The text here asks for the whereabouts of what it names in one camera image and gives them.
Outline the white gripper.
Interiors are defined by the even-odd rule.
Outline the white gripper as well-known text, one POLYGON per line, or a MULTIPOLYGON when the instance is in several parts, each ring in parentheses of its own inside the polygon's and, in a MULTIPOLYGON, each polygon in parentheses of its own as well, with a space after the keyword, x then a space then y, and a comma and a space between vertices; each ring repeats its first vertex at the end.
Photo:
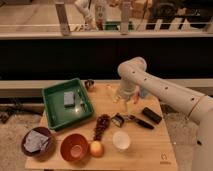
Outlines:
POLYGON ((132 100, 134 103, 136 103, 138 101, 138 93, 135 91, 126 91, 118 88, 115 92, 115 100, 124 100, 126 102, 132 100))

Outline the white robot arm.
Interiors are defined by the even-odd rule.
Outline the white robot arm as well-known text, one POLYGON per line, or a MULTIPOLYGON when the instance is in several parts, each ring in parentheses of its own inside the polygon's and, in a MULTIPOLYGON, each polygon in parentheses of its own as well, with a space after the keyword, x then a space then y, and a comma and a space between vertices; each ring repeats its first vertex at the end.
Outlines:
POLYGON ((186 114, 198 126, 191 171, 213 171, 213 98, 198 91, 158 78, 146 72, 142 57, 118 66, 121 77, 117 96, 128 101, 135 88, 144 88, 176 111, 186 114))

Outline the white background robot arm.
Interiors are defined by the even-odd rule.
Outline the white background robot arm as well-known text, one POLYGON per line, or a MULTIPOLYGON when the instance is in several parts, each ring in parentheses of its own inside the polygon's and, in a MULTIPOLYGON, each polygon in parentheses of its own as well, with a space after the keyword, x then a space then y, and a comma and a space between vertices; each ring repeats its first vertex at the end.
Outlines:
POLYGON ((76 0, 74 5, 91 29, 102 30, 106 23, 106 0, 94 1, 95 14, 90 11, 91 0, 76 0))

